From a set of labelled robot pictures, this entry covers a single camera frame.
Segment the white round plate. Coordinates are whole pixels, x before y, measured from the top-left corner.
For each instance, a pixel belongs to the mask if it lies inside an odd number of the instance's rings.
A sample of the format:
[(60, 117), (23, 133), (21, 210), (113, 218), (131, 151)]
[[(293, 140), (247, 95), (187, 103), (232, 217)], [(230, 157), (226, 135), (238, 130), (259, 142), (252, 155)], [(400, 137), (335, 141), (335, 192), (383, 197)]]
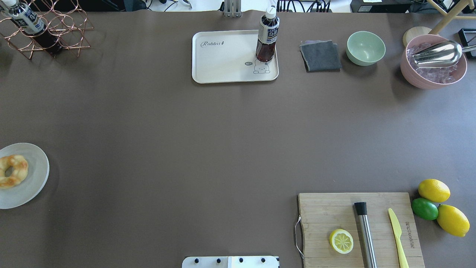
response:
[(19, 154), (29, 164), (28, 175), (19, 185), (0, 191), (0, 208), (15, 208), (32, 200), (44, 187), (49, 177), (49, 160), (38, 146), (29, 143), (11, 144), (1, 149), (1, 156)]

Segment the dark tea bottle on tray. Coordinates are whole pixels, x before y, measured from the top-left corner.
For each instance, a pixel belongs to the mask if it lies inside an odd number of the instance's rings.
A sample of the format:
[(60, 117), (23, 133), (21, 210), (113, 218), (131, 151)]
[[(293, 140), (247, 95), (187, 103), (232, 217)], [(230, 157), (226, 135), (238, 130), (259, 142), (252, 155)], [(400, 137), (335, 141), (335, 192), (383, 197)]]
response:
[(280, 26), (277, 9), (270, 6), (260, 19), (255, 56), (260, 62), (269, 62), (275, 54), (278, 30)]

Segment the steel muddler black tip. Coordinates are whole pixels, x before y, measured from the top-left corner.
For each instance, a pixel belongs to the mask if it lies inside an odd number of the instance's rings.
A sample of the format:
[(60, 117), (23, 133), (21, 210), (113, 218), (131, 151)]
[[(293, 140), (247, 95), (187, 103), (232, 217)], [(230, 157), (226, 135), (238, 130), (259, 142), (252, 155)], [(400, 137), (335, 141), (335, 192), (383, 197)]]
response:
[(376, 255), (374, 251), (370, 222), (367, 212), (367, 203), (355, 202), (354, 207), (357, 213), (357, 227), (364, 266), (366, 268), (377, 268)]

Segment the half lemon slice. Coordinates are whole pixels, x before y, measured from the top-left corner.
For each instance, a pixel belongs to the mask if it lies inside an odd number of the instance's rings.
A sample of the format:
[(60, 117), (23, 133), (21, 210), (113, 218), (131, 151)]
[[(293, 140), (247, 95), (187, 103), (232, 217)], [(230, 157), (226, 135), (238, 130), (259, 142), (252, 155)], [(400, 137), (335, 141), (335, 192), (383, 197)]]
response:
[(352, 235), (344, 229), (335, 229), (329, 236), (330, 246), (340, 254), (348, 254), (353, 250)]

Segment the mint green bowl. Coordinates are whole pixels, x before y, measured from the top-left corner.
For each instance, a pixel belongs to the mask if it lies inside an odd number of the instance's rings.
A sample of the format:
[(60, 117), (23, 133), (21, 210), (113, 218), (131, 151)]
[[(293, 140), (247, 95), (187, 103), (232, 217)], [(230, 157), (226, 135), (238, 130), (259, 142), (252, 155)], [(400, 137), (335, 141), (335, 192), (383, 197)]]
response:
[(346, 55), (357, 66), (370, 66), (386, 54), (384, 41), (372, 32), (354, 32), (347, 39)]

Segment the yellow plastic knife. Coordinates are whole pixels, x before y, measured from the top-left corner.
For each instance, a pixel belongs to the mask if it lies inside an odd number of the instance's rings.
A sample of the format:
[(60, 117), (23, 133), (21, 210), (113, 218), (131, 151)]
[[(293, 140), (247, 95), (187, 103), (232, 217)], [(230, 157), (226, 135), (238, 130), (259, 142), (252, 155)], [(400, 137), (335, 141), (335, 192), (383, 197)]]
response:
[(390, 222), (392, 225), (392, 230), (395, 238), (395, 243), (396, 243), (396, 249), (397, 249), (397, 254), (398, 254), (398, 263), (400, 268), (409, 268), (408, 261), (406, 259), (405, 252), (403, 250), (402, 242), (401, 242), (401, 235), (402, 235), (402, 229), (400, 226), (400, 222), (394, 213), (394, 210), (389, 208), (388, 209), (388, 215), (390, 218)]

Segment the pink ice bowl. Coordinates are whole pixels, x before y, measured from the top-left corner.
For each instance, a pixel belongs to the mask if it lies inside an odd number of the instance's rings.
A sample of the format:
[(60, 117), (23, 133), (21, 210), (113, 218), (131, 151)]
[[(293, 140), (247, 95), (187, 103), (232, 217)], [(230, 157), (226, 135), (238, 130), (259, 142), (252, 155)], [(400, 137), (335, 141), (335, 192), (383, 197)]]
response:
[(439, 89), (455, 84), (464, 77), (467, 70), (467, 59), (464, 55), (452, 67), (419, 68), (415, 64), (412, 56), (414, 53), (446, 40), (444, 37), (432, 34), (411, 39), (403, 51), (400, 63), (400, 70), (409, 83), (420, 89)]

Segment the round wooden stand base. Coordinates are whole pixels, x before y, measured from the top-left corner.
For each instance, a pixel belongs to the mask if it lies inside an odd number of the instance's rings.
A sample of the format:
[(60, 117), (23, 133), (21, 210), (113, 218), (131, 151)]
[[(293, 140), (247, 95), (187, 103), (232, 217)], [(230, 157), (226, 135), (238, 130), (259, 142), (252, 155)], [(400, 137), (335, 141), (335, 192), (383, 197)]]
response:
[(406, 47), (408, 43), (414, 39), (415, 37), (421, 36), (421, 35), (427, 35), (430, 33), (432, 29), (424, 26), (415, 26), (410, 29), (408, 29), (404, 34), (403, 34), (403, 46)]

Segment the green lime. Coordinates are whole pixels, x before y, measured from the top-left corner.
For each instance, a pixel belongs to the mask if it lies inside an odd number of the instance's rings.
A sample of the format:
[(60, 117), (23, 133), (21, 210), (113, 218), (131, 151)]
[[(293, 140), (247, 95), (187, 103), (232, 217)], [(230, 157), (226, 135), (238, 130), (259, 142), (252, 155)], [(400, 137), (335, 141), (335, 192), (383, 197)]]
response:
[(411, 208), (415, 215), (425, 220), (436, 220), (439, 214), (437, 206), (423, 197), (413, 200)]

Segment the upper yellow lemon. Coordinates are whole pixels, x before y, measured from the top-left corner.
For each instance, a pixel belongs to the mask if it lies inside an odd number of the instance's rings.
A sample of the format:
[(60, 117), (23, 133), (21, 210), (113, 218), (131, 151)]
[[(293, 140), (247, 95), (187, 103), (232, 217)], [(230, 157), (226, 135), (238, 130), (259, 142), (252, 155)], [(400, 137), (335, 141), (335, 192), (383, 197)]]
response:
[(450, 188), (437, 179), (425, 179), (418, 185), (418, 193), (421, 197), (432, 202), (445, 202), (451, 195)]

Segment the yellow lemon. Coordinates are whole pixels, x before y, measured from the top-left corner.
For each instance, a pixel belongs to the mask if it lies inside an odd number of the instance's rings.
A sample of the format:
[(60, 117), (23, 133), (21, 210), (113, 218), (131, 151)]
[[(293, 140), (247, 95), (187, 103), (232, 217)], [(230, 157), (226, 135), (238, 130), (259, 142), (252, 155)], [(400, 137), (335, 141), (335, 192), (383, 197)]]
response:
[(445, 202), (451, 195), (450, 188), (437, 179), (425, 179), (418, 185), (418, 193), (421, 197), (432, 202)]
[(466, 215), (451, 205), (439, 205), (436, 220), (443, 230), (454, 236), (464, 237), (470, 229)]

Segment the lower yellow lemon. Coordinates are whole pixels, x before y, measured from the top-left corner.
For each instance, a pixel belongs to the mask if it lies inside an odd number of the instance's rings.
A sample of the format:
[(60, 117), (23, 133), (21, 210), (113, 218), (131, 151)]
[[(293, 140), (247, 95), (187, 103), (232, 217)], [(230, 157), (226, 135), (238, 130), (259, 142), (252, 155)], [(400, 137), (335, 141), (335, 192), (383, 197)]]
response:
[(454, 236), (464, 237), (470, 229), (466, 215), (451, 205), (439, 205), (436, 220), (443, 230)]

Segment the tea bottle in rack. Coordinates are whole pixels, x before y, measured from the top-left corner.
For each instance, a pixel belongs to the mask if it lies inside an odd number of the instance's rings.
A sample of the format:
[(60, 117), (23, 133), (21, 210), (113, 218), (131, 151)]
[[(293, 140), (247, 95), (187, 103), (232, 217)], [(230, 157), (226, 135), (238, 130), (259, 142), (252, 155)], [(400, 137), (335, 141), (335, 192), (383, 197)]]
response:
[(6, 12), (22, 32), (49, 54), (63, 50), (59, 37), (50, 33), (47, 24), (31, 7), (19, 0), (2, 0)]

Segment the wooden cup tree stand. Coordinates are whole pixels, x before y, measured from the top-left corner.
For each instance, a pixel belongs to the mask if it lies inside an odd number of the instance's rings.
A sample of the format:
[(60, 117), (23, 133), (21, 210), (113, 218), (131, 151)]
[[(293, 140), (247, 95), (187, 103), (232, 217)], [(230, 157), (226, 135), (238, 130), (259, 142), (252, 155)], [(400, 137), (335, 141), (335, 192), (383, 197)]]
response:
[(437, 5), (433, 0), (427, 0), (432, 7), (434, 7), (440, 14), (442, 14), (443, 18), (440, 22), (430, 30), (429, 34), (437, 35), (439, 32), (444, 29), (450, 22), (453, 20), (475, 20), (476, 17), (471, 15), (460, 15), (462, 10), (468, 6), (470, 9), (475, 8), (475, 4), (473, 0), (460, 0), (454, 8), (452, 8), (449, 12), (444, 11), (439, 5)]

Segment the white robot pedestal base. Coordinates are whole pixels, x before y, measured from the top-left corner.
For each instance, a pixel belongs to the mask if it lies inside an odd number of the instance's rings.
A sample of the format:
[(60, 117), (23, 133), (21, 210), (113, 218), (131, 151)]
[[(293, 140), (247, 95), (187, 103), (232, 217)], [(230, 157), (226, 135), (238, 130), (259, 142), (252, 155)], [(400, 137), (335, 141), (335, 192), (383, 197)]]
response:
[(278, 256), (189, 256), (182, 268), (279, 268)]

